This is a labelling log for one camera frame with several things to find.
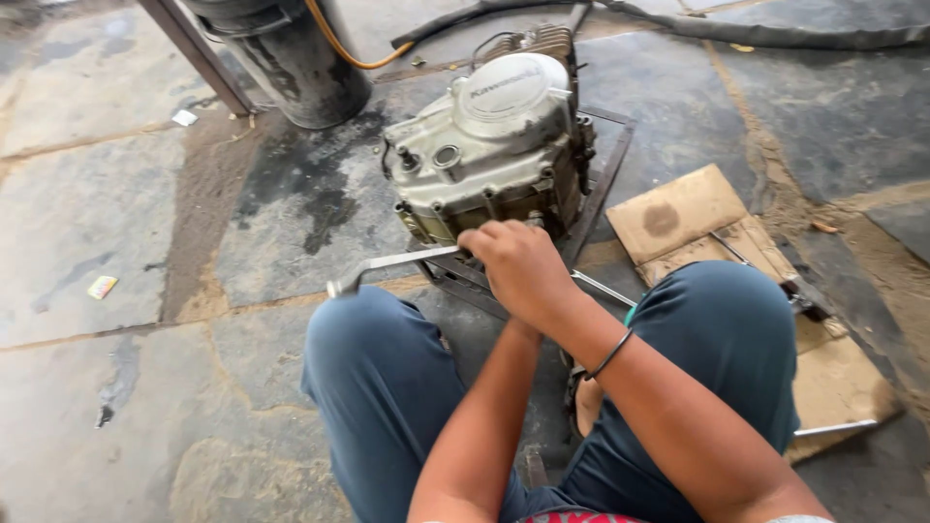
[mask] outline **motorcycle engine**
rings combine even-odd
[[[578,115],[571,32],[515,33],[482,61],[416,117],[385,128],[394,209],[425,244],[454,245],[465,229],[533,211],[557,239],[578,215],[594,156],[593,122]]]

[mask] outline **kawasaki logo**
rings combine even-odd
[[[504,87],[504,86],[508,86],[508,85],[512,84],[513,82],[519,82],[520,80],[523,80],[524,78],[529,78],[529,77],[531,77],[531,76],[539,76],[540,74],[542,74],[542,71],[540,71],[539,69],[532,69],[532,70],[529,70],[529,71],[523,71],[522,73],[517,74],[516,76],[511,76],[510,78],[505,78],[505,79],[503,79],[503,80],[497,82],[496,84],[491,84],[490,86],[487,86],[487,87],[482,87],[482,88],[480,88],[480,89],[475,89],[474,91],[472,91],[471,98],[478,98],[479,96],[481,96],[481,95],[483,95],[483,94],[485,94],[485,93],[489,93],[489,92],[493,91],[494,89],[498,89],[498,88],[501,88],[501,87]]]

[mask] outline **yellow hose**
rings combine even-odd
[[[373,63],[365,63],[363,61],[356,60],[349,54],[349,51],[339,43],[339,40],[336,38],[336,35],[333,34],[333,30],[329,28],[329,24],[326,23],[326,18],[323,16],[323,11],[320,10],[320,7],[316,5],[316,0],[304,0],[307,3],[307,7],[310,9],[313,18],[316,20],[317,25],[320,26],[320,29],[323,30],[323,34],[326,36],[326,40],[329,40],[329,44],[333,46],[336,52],[345,59],[348,63],[354,65],[359,69],[371,70],[378,69],[378,67],[384,67],[385,65],[396,60],[397,57],[406,53],[408,49],[413,46],[413,42],[407,42],[402,46],[398,47],[396,51],[386,56],[382,60],[378,60]]]

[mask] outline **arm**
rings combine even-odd
[[[542,336],[512,318],[432,446],[407,521],[494,523],[510,479]]]
[[[459,243],[511,312],[597,367],[626,328],[571,280],[545,231],[490,222]],[[709,523],[830,518],[774,449],[720,398],[631,336],[598,376],[659,470]]]

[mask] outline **black bangle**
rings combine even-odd
[[[610,361],[610,358],[614,357],[614,355],[620,350],[620,347],[623,346],[623,343],[627,342],[627,340],[629,339],[632,333],[633,333],[633,329],[627,329],[627,333],[623,335],[623,338],[620,338],[620,341],[617,343],[617,346],[614,347],[614,350],[610,351],[607,354],[607,357],[604,358],[604,361],[601,362],[601,365],[598,365],[597,369],[595,369],[594,372],[589,372],[588,375],[584,377],[585,382],[587,380],[594,378],[594,376],[597,376],[598,373],[601,372],[601,370],[604,370],[604,367],[606,367],[607,363]]]

